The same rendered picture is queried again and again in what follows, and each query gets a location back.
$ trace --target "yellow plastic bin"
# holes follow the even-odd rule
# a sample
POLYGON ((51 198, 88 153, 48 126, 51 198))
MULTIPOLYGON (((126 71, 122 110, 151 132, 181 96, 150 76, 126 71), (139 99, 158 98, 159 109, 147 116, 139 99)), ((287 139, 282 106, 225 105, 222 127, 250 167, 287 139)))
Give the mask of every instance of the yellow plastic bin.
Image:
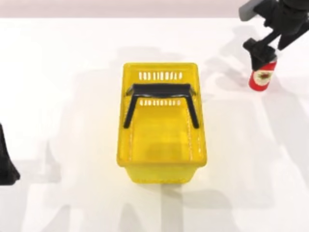
POLYGON ((185 183, 206 164, 197 65, 124 65, 117 162, 136 183, 185 183))

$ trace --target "black object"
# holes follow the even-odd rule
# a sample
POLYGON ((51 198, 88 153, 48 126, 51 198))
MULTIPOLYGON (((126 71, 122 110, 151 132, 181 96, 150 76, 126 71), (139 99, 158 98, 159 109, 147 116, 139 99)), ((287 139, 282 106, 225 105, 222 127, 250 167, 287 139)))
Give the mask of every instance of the black object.
POLYGON ((143 98, 185 98, 194 128, 199 128, 197 113, 191 95, 196 93, 190 84, 133 84, 126 95, 132 95, 129 109, 126 114, 124 128, 129 128, 133 117, 136 102, 143 98))
POLYGON ((20 174, 10 159, 0 124, 0 186, 13 185, 19 179, 20 174))
POLYGON ((309 0, 263 0, 253 11, 265 19, 265 27, 273 29, 264 39, 250 38, 243 44, 256 71, 277 57, 269 43, 280 36, 278 49, 283 50, 309 30, 309 0))

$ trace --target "can label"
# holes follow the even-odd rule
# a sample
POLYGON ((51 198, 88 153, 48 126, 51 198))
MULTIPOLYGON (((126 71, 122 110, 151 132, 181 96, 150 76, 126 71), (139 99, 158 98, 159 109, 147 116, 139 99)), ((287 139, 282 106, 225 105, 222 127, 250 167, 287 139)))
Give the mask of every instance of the can label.
POLYGON ((272 70, 258 70, 253 73, 254 82, 259 86, 267 85, 273 75, 272 70))

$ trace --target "soda can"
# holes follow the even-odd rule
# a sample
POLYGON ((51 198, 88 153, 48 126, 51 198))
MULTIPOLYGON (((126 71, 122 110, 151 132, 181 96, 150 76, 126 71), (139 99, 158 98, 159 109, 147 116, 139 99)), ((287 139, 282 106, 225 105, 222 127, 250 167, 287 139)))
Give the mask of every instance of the soda can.
POLYGON ((272 75, 275 71, 276 65, 277 59, 264 65, 257 71, 252 71, 249 80, 250 88, 255 91, 264 91, 265 89, 267 89, 272 75))

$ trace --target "red can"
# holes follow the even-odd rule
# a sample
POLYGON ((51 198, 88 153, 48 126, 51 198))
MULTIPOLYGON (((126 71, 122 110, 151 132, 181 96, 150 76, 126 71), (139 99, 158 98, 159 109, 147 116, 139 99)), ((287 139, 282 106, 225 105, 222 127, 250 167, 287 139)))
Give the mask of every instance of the red can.
POLYGON ((264 91, 267 89, 272 75, 275 71, 277 60, 274 60, 267 65, 264 65, 257 71, 252 71, 249 86, 256 91, 264 91))

